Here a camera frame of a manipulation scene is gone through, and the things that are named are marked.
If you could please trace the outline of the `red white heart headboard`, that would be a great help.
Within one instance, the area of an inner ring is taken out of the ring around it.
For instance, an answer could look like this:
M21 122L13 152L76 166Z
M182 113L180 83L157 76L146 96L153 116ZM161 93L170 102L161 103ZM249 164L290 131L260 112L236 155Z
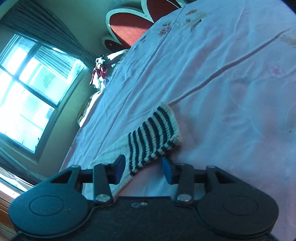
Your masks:
M155 22L184 7L187 1L141 1L141 8L121 7L110 10L105 17L109 35L102 45L110 52L130 48Z

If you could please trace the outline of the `window with grey frame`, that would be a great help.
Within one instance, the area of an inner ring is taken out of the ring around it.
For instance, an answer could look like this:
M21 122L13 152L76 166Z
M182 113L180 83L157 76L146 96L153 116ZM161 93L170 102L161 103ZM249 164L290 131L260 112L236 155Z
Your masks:
M87 70L79 59L14 34L1 52L1 136L40 155Z

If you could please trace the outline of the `dark grey curtain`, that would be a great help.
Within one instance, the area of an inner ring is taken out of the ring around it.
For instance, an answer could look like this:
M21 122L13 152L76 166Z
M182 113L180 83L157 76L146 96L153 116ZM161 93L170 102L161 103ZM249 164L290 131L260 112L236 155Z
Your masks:
M89 69L95 65L97 57L85 50L66 25L39 1L18 1L1 18L1 25L79 59Z

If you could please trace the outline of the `colourful crumpled clothes pile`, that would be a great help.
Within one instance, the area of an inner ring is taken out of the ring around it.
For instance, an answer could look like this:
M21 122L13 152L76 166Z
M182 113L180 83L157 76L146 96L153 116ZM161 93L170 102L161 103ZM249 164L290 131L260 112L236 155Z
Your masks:
M101 91L105 88L108 82L107 78L107 58L102 55L95 61L95 67L92 71L90 86L95 88L98 91Z

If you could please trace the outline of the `pink floral bed sheet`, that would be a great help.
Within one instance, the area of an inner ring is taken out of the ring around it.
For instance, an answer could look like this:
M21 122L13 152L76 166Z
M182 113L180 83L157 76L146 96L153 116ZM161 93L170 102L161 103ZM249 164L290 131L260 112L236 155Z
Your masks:
M295 13L283 1L195 1L130 49L62 164L90 168L161 103L182 144L171 159L215 165L273 197L295 240Z

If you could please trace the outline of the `cream knit striped sweater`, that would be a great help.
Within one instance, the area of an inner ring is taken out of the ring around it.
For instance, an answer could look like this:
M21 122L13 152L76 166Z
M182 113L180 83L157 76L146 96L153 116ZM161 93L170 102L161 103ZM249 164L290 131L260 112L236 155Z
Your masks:
M175 114L168 104L162 102L138 127L122 133L104 147L87 168L112 164L123 155L123 174L118 184L110 185L111 195L153 196L154 181L149 178L154 177L154 162L180 145L181 134Z

